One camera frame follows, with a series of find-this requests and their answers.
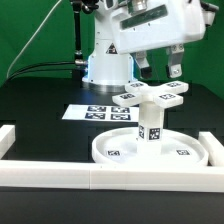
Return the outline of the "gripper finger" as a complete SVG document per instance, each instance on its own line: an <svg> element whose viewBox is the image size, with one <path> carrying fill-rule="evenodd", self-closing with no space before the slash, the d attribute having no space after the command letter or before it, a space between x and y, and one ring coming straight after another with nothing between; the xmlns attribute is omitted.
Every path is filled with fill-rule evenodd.
<svg viewBox="0 0 224 224"><path fill-rule="evenodd" d="M166 66L169 78L178 78L182 75L182 59L184 55L184 45L176 44L166 49L168 64Z"/></svg>
<svg viewBox="0 0 224 224"><path fill-rule="evenodd" d="M147 52L146 51L139 51L132 53L131 56L133 57L135 63L137 64L140 77L142 79L149 79L152 77L152 68L147 61Z"/></svg>

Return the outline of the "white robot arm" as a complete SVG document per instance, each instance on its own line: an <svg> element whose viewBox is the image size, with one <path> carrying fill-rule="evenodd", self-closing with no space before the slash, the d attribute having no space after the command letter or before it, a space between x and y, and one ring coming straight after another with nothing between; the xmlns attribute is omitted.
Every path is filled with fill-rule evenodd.
<svg viewBox="0 0 224 224"><path fill-rule="evenodd" d="M200 0L100 0L95 12L94 51L88 58L86 87L121 91L135 81L134 68L151 75L147 52L165 48L168 75L182 75L183 45L205 33Z"/></svg>

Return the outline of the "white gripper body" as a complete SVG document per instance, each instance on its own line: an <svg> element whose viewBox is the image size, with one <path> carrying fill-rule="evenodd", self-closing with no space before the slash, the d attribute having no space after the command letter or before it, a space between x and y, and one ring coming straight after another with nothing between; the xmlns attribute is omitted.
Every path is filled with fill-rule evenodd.
<svg viewBox="0 0 224 224"><path fill-rule="evenodd" d="M105 0L120 54L198 41L205 24L200 0Z"/></svg>

